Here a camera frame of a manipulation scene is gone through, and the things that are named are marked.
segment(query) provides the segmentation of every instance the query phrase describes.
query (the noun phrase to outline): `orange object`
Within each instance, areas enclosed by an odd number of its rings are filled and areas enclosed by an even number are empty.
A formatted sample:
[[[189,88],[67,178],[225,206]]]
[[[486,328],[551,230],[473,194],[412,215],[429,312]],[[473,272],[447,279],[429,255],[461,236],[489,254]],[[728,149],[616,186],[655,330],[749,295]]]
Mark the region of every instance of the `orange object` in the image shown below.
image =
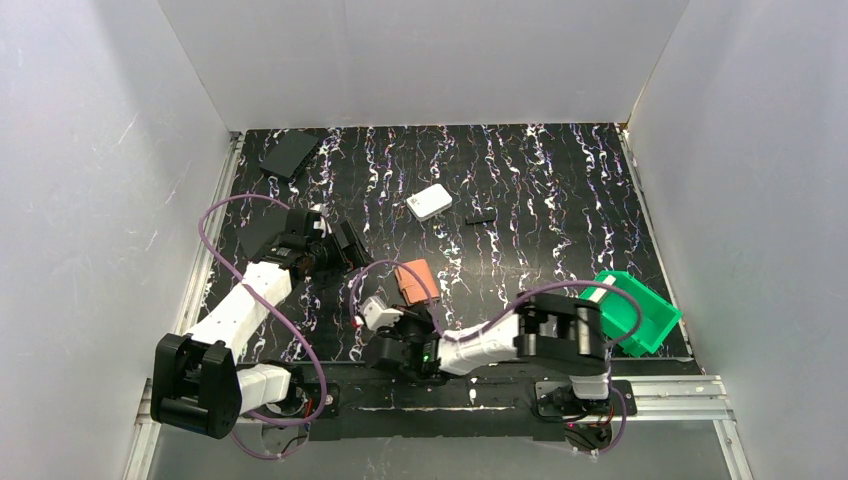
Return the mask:
[[[421,258],[404,263],[404,265],[411,268],[413,272],[421,277],[421,280],[424,280],[424,284],[427,285],[427,290],[430,291],[432,299],[438,300],[440,293],[439,287],[436,286],[433,274],[430,273],[430,266],[427,265],[427,260]],[[414,303],[428,300],[427,294],[424,293],[424,289],[421,288],[421,284],[419,284],[418,281],[415,280],[415,277],[413,277],[409,272],[403,268],[395,267],[395,276],[398,279],[398,285],[400,286],[403,298],[406,299],[406,303],[412,305]]]

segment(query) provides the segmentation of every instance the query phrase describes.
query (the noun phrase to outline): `black speckled surface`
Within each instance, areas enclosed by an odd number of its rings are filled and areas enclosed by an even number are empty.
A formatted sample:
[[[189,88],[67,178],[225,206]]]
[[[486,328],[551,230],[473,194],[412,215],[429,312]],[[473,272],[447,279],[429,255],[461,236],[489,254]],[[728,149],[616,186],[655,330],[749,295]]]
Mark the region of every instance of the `black speckled surface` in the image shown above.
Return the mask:
[[[233,193],[270,194],[290,205],[322,203],[331,222],[349,219],[375,259],[426,258],[441,285],[450,328],[499,312],[507,299],[555,280],[593,279],[626,270],[668,298],[614,125],[472,125],[305,129],[321,139],[316,158],[292,183],[262,175],[259,163],[285,131],[246,134]],[[404,199],[441,183],[453,207],[419,223]],[[467,226],[466,215],[495,207],[494,224]],[[219,247],[243,271],[236,229],[270,208],[259,201],[227,209]],[[399,295],[390,272],[363,292]],[[324,361],[358,360],[368,333],[351,325],[348,283],[314,292],[298,287],[281,311],[305,332]],[[201,318],[234,280],[213,267]],[[655,356],[689,356],[675,329]],[[272,319],[249,342],[243,361],[300,359],[304,353]]]

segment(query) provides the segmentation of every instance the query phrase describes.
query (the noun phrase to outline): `green bin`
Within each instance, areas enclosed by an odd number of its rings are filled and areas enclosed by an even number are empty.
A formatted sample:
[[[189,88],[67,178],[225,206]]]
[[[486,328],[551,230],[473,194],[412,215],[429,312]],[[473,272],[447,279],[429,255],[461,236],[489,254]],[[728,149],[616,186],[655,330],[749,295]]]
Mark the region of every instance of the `green bin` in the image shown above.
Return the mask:
[[[612,280],[612,285],[629,293],[639,302],[644,315],[642,328],[620,343],[624,353],[634,357],[656,353],[683,314],[627,272],[604,270],[595,277],[596,282],[609,283]],[[587,288],[580,294],[580,298],[599,303],[604,333],[610,338],[620,337],[633,328],[636,311],[627,300],[615,293],[607,292],[598,299],[602,292],[603,289]]]

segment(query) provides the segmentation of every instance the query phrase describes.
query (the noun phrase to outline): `white small box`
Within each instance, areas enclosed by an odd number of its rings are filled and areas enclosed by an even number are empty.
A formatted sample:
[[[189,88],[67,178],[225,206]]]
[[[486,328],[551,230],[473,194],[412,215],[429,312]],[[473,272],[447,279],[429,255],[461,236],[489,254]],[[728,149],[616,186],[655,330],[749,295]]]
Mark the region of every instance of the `white small box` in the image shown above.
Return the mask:
[[[431,185],[406,199],[406,205],[419,222],[442,213],[453,204],[453,198],[440,184]]]

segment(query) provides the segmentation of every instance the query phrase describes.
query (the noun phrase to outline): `gray wall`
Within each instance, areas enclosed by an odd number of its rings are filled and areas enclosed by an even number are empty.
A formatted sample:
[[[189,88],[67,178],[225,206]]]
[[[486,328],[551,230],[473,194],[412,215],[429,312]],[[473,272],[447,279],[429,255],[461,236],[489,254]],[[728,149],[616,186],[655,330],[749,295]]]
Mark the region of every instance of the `gray wall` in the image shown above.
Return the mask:
[[[0,2],[0,477],[120,477],[228,138],[155,0]]]
[[[695,353],[757,478],[848,459],[848,4],[693,0],[631,123]]]
[[[230,130],[625,121],[688,0],[160,0]]]

